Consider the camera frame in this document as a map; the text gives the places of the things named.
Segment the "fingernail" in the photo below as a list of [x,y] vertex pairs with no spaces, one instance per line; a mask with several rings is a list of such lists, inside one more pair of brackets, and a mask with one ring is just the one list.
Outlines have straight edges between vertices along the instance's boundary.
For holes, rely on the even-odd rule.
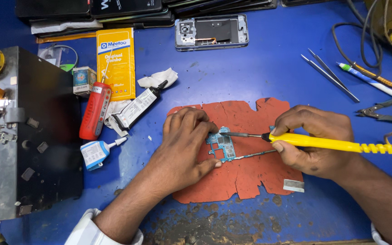
[[273,148],[275,148],[278,152],[281,152],[284,150],[284,147],[280,143],[273,143],[272,144]]

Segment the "hand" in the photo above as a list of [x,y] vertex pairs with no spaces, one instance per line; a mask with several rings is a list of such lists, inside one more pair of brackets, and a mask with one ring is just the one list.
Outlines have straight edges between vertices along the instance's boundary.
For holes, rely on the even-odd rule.
[[[274,136],[303,127],[313,137],[354,142],[349,117],[312,106],[291,108],[276,119],[275,126]],[[353,152],[316,147],[299,150],[283,140],[273,142],[272,146],[278,150],[285,164],[305,174],[332,180],[349,174],[350,166],[361,159],[359,153]]]
[[213,168],[222,165],[215,158],[200,163],[196,159],[208,132],[219,131],[209,120],[203,110],[192,107],[182,108],[166,118],[163,142],[143,169],[144,174],[161,182],[158,186],[162,195],[195,184]]

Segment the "black metal box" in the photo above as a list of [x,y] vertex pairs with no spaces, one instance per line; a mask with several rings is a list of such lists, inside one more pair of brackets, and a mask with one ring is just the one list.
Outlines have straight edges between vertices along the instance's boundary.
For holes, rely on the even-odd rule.
[[[24,112],[2,130],[18,136],[17,142],[0,144],[0,220],[6,220],[79,197],[83,173],[80,103],[72,92],[72,74],[19,47],[2,52],[6,65],[0,88],[8,105],[0,125],[8,112]],[[38,127],[28,125],[29,119]]]

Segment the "blue table surface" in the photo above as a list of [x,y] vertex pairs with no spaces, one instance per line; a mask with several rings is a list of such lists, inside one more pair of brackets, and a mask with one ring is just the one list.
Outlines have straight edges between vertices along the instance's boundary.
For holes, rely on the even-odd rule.
[[[357,5],[361,11],[365,10],[363,3]],[[357,142],[382,142],[383,135],[392,131],[391,123],[354,114],[358,109],[390,99],[389,95],[342,72],[335,63],[345,60],[335,47],[331,26],[337,22],[356,22],[345,3],[278,7],[246,14],[250,43],[244,48],[178,52],[174,47],[174,28],[135,30],[136,79],[172,67],[179,74],[178,81],[135,124],[128,141],[113,148],[102,168],[92,172],[84,170],[80,199],[65,200],[49,210],[3,221],[1,231],[8,242],[63,244],[86,209],[104,209],[115,198],[114,192],[125,188],[144,168],[161,143],[166,113],[178,105],[244,100],[255,109],[257,99],[274,97],[288,101],[290,106],[309,104],[349,115]],[[362,64],[360,29],[344,26],[337,29],[337,34],[346,54]],[[95,38],[61,43],[77,50],[79,66],[96,69]],[[307,48],[323,59],[360,103],[354,103],[301,58],[300,54],[312,58]],[[366,54],[372,61],[368,45]],[[62,64],[73,61],[71,52],[64,54]],[[392,53],[388,51],[385,51],[383,69],[382,76],[392,81]],[[136,87],[137,95],[144,91]],[[392,108],[382,109],[381,113],[392,115]],[[117,133],[104,127],[99,140],[113,142],[117,138]],[[364,154],[364,157],[392,176],[392,155]],[[155,238],[166,243],[177,242],[186,233],[191,237],[195,231],[196,239],[223,236],[233,243],[371,238],[370,220],[347,192],[329,180],[304,174],[304,181],[305,193],[281,196],[280,206],[263,187],[253,199],[240,201],[235,194],[230,200],[213,202],[218,210],[215,205],[210,206],[213,203],[203,203],[202,207],[195,203],[187,205],[168,196],[148,214],[140,228],[148,241]],[[215,218],[210,223],[207,217],[211,214]]]

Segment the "yellow packet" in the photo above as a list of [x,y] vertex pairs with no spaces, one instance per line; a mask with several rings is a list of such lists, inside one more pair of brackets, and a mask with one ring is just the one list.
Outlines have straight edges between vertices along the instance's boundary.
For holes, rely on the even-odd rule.
[[105,83],[112,87],[110,101],[135,98],[134,35],[132,28],[103,30],[96,32],[98,47],[98,81],[101,81],[110,64]]

